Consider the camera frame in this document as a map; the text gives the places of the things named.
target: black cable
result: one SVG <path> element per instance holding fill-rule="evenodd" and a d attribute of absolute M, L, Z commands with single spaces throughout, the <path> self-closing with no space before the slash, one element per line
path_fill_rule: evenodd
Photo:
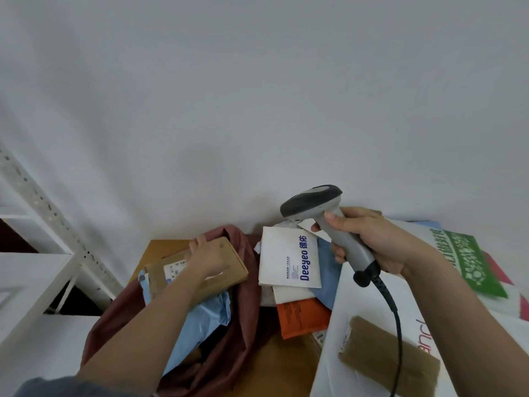
<path fill-rule="evenodd" d="M 386 284 L 382 281 L 380 277 L 376 277 L 373 280 L 373 284 L 375 287 L 380 291 L 384 299 L 389 305 L 389 308 L 392 310 L 393 315 L 395 315 L 395 325 L 397 326 L 397 340 L 398 340 L 398 365 L 397 365 L 397 372 L 395 373 L 395 380 L 393 381 L 393 387 L 392 387 L 392 393 L 391 397 L 395 397 L 395 393 L 397 392 L 398 387 L 398 381 L 400 378 L 400 370 L 402 369 L 402 357 L 403 357 L 403 351 L 402 351 L 402 329 L 400 328 L 400 318 L 398 316 L 397 312 L 397 306 L 395 305 L 395 301 L 393 300 L 392 295 L 389 293 L 389 290 L 386 287 Z"/>

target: small cardboard box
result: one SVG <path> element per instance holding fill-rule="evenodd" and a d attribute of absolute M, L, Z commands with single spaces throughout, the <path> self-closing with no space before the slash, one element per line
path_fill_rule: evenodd
<path fill-rule="evenodd" d="M 218 276 L 204 280 L 193 299 L 193 306 L 200 304 L 212 295 L 221 293 L 232 285 L 245 281 L 248 277 L 246 266 L 226 237 L 209 242 L 219 248 L 222 259 L 228 264 L 228 268 Z M 188 250 L 180 251 L 156 263 L 145 265 L 144 271 L 149 275 L 149 291 L 152 299 L 156 298 L 185 267 L 185 255 L 188 252 Z"/>

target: dark sleeve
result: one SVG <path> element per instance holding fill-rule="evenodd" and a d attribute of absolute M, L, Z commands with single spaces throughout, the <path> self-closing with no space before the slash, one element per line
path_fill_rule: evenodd
<path fill-rule="evenodd" d="M 74 376 L 44 380 L 42 377 L 25 382 L 13 397 L 139 397 L 134 393 L 109 390 Z"/>

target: orange envelope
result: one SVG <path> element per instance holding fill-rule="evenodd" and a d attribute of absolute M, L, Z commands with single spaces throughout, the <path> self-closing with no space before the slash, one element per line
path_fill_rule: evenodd
<path fill-rule="evenodd" d="M 278 304 L 277 314 L 283 339 L 326 330 L 331 312 L 317 298 Z"/>

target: dark red cloth bag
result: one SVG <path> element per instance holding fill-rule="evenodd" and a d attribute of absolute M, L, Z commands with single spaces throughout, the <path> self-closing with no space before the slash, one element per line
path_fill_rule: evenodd
<path fill-rule="evenodd" d="M 230 240 L 248 268 L 248 279 L 233 287 L 231 322 L 226 328 L 219 327 L 218 330 L 224 333 L 206 360 L 185 368 L 176 367 L 166 374 L 158 386 L 160 397 L 212 397 L 224 394 L 233 387 L 254 345 L 261 301 L 261 288 L 257 283 L 258 255 L 253 250 L 258 238 L 246 236 L 232 225 L 206 233 L 207 240 L 219 237 Z M 140 283 L 134 281 L 118 295 L 88 334 L 81 366 L 144 307 Z M 269 336 L 272 332 L 260 329 L 259 333 Z"/>

